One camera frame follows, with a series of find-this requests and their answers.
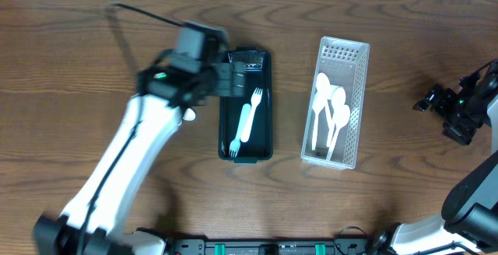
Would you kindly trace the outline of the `white plastic spoon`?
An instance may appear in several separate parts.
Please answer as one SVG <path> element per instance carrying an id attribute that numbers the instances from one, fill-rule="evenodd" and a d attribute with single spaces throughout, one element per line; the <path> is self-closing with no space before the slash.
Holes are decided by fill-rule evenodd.
<path id="1" fill-rule="evenodd" d="M 338 134 L 340 130 L 345 127 L 349 123 L 349 118 L 350 118 L 350 108 L 347 105 L 342 105 L 338 107 L 338 109 L 335 111 L 335 132 L 333 134 L 332 140 L 331 140 L 331 145 L 328 150 L 328 155 L 327 155 L 327 160 L 331 160 L 331 157 L 333 155 L 333 152 L 335 150 L 335 146 L 338 140 Z"/>
<path id="2" fill-rule="evenodd" d="M 345 105 L 345 90 L 342 87 L 337 87 L 331 95 L 331 106 L 333 108 L 333 114 L 331 117 L 331 130 L 328 133 L 327 146 L 330 147 L 332 144 L 333 136 L 338 130 L 337 123 L 339 118 L 342 116 L 342 107 Z"/>
<path id="3" fill-rule="evenodd" d="M 322 96 L 322 94 L 320 92 L 315 93 L 314 101 L 312 104 L 312 111 L 314 112 L 314 126 L 313 126 L 312 141 L 311 141 L 311 150 L 312 151 L 316 150 L 319 114 L 324 109 L 326 101 L 327 100 Z"/>
<path id="4" fill-rule="evenodd" d="M 328 130 L 331 131 L 333 129 L 333 124 L 332 124 L 332 116 L 328 101 L 331 99 L 332 87 L 328 77 L 323 72 L 320 72 L 317 75 L 316 89 L 317 89 L 317 100 L 319 107 L 318 112 L 324 110 L 326 121 L 328 124 Z"/>
<path id="5" fill-rule="evenodd" d="M 191 108 L 187 108 L 182 117 L 184 121 L 193 121 L 195 118 L 196 118 L 196 113 Z"/>

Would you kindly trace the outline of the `black plastic basket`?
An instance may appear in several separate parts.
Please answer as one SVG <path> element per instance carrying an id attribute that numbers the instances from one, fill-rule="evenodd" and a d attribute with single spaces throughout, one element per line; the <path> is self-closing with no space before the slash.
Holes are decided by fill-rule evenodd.
<path id="1" fill-rule="evenodd" d="M 273 154 L 272 117 L 272 57 L 268 51 L 255 47 L 238 47 L 227 53 L 229 62 L 242 62 L 246 72 L 244 96 L 223 97 L 219 102 L 219 143 L 218 155 L 223 160 L 238 164 L 255 164 L 268 160 Z M 251 96 L 256 88 L 262 88 L 259 103 L 248 142 L 240 143 L 236 158 L 230 158 L 229 148 L 235 138 L 242 106 L 251 104 Z"/>

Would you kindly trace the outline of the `white plastic fork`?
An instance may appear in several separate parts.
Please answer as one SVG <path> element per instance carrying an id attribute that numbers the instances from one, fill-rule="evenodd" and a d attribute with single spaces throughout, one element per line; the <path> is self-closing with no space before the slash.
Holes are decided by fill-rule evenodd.
<path id="1" fill-rule="evenodd" d="M 255 111 L 256 111 L 259 103 L 261 102 L 262 93 L 263 93 L 262 88 L 256 88 L 251 96 L 251 109 L 250 109 L 250 112 L 248 114 L 247 122 L 246 122 L 246 125 L 244 127 L 242 136 L 240 138 L 240 140 L 242 142 L 248 142 L 248 140 L 250 138 L 252 125 L 254 122 Z"/>

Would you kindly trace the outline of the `pale green plastic fork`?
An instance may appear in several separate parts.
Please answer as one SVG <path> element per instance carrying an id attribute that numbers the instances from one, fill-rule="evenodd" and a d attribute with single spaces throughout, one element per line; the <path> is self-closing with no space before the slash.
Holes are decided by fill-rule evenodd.
<path id="1" fill-rule="evenodd" d="M 238 152 L 240 150 L 240 139 L 244 131 L 250 110 L 251 110 L 251 105 L 249 103 L 245 103 L 242 106 L 239 122 L 237 125 L 237 132 L 235 134 L 235 138 L 230 143 L 230 148 L 229 148 L 230 158 L 236 158 L 238 155 Z"/>

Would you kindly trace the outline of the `clear plastic perforated basket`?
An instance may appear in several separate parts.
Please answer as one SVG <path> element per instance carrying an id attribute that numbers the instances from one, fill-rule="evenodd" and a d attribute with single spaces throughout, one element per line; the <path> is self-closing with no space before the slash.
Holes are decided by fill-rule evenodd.
<path id="1" fill-rule="evenodd" d="M 367 43 L 336 37 L 321 38 L 303 134 L 301 159 L 304 162 L 340 170 L 356 166 L 369 53 L 370 45 Z M 349 106 L 351 111 L 349 123 L 338 134 L 331 160 L 327 160 L 329 130 L 324 110 L 319 114 L 316 150 L 311 150 L 314 126 L 312 104 L 317 92 L 317 75 L 320 72 L 328 77 L 332 93 L 338 86 L 345 90 L 345 105 Z"/>

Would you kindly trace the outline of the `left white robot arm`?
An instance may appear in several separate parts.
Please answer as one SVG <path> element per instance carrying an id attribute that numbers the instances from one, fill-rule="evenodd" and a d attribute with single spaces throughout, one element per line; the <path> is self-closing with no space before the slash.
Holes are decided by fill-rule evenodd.
<path id="1" fill-rule="evenodd" d="M 190 57 L 166 50 L 137 74 L 137 92 L 95 170 L 57 219 L 40 216 L 41 254 L 165 254 L 148 230 L 125 233 L 132 203 L 153 162 L 186 114 L 206 96 L 244 93 L 245 69 L 229 53 Z"/>

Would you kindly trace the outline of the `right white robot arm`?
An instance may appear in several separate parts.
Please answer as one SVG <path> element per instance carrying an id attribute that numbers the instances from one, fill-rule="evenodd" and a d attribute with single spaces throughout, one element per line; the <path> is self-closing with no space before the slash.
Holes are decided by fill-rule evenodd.
<path id="1" fill-rule="evenodd" d="M 444 134 L 469 145 L 475 131 L 492 129 L 491 155 L 460 181 L 441 212 L 411 224 L 396 224 L 370 245 L 373 254 L 492 253 L 497 250 L 497 79 L 464 78 L 460 91 L 434 86 L 415 104 L 444 120 Z"/>

